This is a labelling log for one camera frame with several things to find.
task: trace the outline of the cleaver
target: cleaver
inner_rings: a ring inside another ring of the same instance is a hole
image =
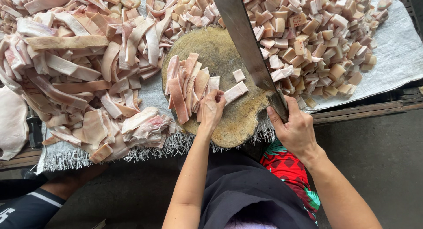
[[[282,91],[276,89],[270,76],[244,2],[242,0],[214,0],[214,2],[254,84],[266,91],[270,106],[279,114],[282,122],[287,123],[289,113],[285,98]]]

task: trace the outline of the white number print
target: white number print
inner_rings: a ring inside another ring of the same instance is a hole
[[[13,211],[13,208],[7,208],[6,210],[2,211],[0,213],[0,223],[2,223],[9,216],[8,213],[11,213]]]

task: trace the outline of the wooden cutting board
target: wooden cutting board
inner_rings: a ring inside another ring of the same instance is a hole
[[[254,134],[258,114],[269,105],[265,91],[254,85],[228,31],[221,27],[203,27],[188,32],[173,44],[161,70],[163,92],[170,58],[179,55],[180,60],[185,60],[191,52],[200,54],[197,61],[203,64],[202,69],[206,66],[209,68],[210,76],[220,76],[222,91],[227,91],[236,85],[232,74],[235,70],[241,69],[247,78],[244,83],[249,91],[225,107],[222,120],[211,137],[213,142],[221,147],[231,148],[241,145]],[[174,109],[172,114],[177,119]],[[193,113],[181,127],[189,133],[197,134],[199,124],[196,114]]]

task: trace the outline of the black shorts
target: black shorts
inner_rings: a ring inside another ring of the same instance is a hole
[[[0,229],[44,228],[66,200],[36,189],[0,206]]]

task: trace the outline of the black apron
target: black apron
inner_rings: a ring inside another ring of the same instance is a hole
[[[198,228],[223,229],[241,210],[279,229],[319,228],[294,191],[260,163],[239,150],[210,153]]]

